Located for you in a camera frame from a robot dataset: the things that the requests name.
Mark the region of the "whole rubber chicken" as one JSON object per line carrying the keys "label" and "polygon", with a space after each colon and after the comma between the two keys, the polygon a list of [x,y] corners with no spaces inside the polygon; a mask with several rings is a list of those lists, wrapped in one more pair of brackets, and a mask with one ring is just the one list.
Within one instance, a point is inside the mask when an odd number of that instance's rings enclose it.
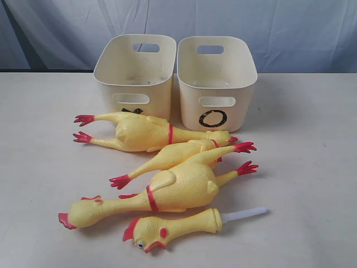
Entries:
{"label": "whole rubber chicken", "polygon": [[142,192],[119,199],[82,198],[73,203],[67,213],[59,213],[59,222],[67,229],[89,227],[103,218],[131,211],[181,213],[189,208],[209,204],[219,189],[230,180],[254,173],[257,165],[250,161],[224,175],[216,176],[211,164],[232,152],[254,151],[253,142],[218,147],[200,152],[184,162],[158,172]]}
{"label": "whole rubber chicken", "polygon": [[238,139],[228,131],[190,131],[177,128],[168,120],[136,114],[113,112],[97,115],[78,115],[75,123],[85,126],[94,121],[111,121],[117,124],[115,138],[95,138],[82,131],[73,134],[75,142],[92,143],[125,152],[158,151],[163,147],[190,140],[214,140],[219,146],[226,146]]}

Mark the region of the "severed rubber chicken head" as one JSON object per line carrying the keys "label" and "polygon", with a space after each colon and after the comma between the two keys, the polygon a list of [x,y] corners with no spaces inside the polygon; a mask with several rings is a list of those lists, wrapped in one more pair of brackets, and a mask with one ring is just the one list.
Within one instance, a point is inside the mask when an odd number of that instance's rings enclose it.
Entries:
{"label": "severed rubber chicken head", "polygon": [[217,233],[230,221],[266,214],[265,207],[221,213],[216,208],[206,209],[193,216],[181,219],[143,217],[133,220],[123,233],[123,241],[132,240],[145,253],[160,246],[167,248],[172,240],[194,232]]}

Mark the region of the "cream bin marked O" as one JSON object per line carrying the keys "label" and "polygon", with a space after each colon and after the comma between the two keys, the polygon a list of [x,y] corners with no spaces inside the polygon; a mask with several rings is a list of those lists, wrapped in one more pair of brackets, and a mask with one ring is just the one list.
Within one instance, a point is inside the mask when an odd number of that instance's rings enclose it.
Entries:
{"label": "cream bin marked O", "polygon": [[193,131],[234,132],[244,123],[258,79],[245,41],[191,36],[177,50],[181,119]]}

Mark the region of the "cream bin marked X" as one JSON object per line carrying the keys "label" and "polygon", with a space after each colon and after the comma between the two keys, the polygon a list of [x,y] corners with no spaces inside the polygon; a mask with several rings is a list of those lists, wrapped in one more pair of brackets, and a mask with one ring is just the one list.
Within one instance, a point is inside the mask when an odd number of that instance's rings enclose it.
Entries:
{"label": "cream bin marked X", "polygon": [[176,41],[165,35],[112,38],[94,68],[108,112],[169,119]]}

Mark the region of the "white backdrop curtain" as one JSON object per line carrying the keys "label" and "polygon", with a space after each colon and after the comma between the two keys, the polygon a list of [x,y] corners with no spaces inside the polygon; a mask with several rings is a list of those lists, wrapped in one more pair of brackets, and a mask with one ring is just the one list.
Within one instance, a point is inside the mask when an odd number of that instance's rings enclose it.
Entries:
{"label": "white backdrop curtain", "polygon": [[234,36],[260,73],[356,72],[355,1],[2,1],[1,69],[91,70],[122,34]]}

